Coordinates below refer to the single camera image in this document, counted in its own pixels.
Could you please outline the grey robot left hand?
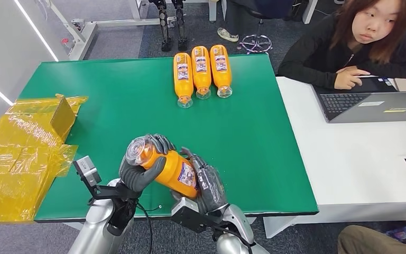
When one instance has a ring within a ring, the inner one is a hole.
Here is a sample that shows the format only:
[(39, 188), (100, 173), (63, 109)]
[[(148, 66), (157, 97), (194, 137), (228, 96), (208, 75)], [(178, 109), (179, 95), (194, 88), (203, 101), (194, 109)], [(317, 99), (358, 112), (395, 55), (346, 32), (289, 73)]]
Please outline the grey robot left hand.
[(156, 152), (162, 154), (154, 162), (153, 166), (145, 170), (142, 166), (131, 165), (124, 155), (119, 167), (119, 177), (128, 189), (141, 193), (157, 176), (162, 173), (166, 164), (165, 155), (169, 151), (176, 151), (175, 145), (162, 134), (146, 134), (145, 137), (154, 145)]

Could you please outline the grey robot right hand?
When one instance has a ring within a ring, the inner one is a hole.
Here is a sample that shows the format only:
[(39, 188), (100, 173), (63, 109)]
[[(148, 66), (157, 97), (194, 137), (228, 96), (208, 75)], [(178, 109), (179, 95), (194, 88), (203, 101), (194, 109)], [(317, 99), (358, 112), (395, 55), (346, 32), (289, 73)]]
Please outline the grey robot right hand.
[(186, 156), (196, 174), (197, 196), (188, 198), (171, 190), (173, 199), (200, 214), (212, 213), (225, 207), (228, 201), (218, 170), (186, 147), (181, 148), (180, 154)]

